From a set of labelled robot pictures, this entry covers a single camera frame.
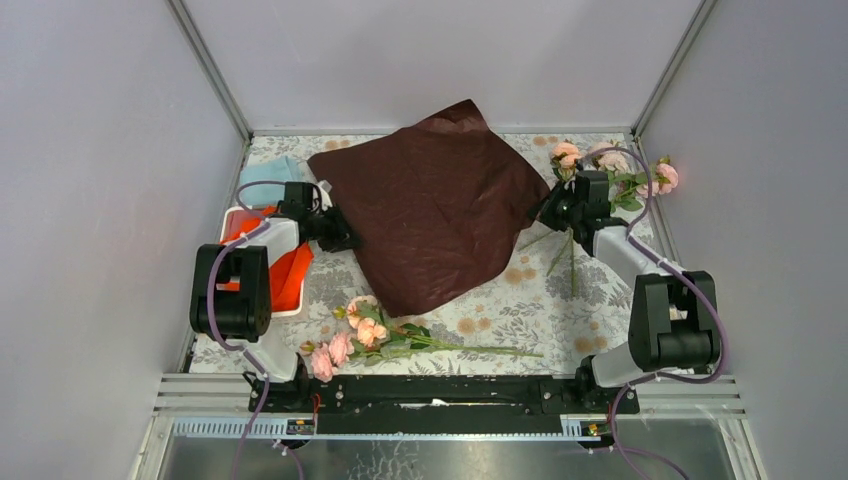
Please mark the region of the dark red wrapping paper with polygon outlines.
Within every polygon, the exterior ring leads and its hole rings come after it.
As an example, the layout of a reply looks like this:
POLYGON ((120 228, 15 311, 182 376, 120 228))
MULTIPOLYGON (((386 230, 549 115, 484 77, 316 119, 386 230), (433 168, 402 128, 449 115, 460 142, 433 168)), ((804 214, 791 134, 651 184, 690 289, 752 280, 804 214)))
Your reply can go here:
POLYGON ((502 273, 550 191, 471 100, 308 166, 361 238, 357 262, 393 317, 430 312, 502 273))

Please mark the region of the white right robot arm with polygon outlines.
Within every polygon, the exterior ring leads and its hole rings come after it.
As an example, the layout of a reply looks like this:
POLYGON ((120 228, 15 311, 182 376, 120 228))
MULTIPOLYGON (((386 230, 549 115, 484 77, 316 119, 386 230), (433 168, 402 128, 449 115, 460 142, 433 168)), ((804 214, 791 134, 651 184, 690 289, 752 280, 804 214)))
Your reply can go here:
POLYGON ((639 240, 634 223, 613 216, 606 174, 580 171, 571 181, 558 181, 531 214, 554 231, 571 233, 632 291, 626 341, 585 358, 577 371, 573 396, 579 407, 601 410, 613 387, 676 379, 682 370, 720 370, 724 329, 712 276, 680 269, 639 240))

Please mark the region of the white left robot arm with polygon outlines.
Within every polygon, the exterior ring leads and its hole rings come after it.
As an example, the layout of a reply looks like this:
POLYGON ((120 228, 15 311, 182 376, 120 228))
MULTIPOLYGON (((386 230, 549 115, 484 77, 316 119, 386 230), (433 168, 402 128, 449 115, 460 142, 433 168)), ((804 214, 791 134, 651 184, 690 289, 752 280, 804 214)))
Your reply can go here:
POLYGON ((355 249, 361 240, 333 203, 328 181, 279 185, 283 196, 269 214, 237 193, 236 204, 256 226, 228 242, 199 247, 189 323, 224 350, 243 354, 258 377, 274 383, 272 398, 296 411, 309 401, 311 387, 300 377, 305 369, 301 356, 269 331, 272 267, 311 243, 333 253, 355 249))

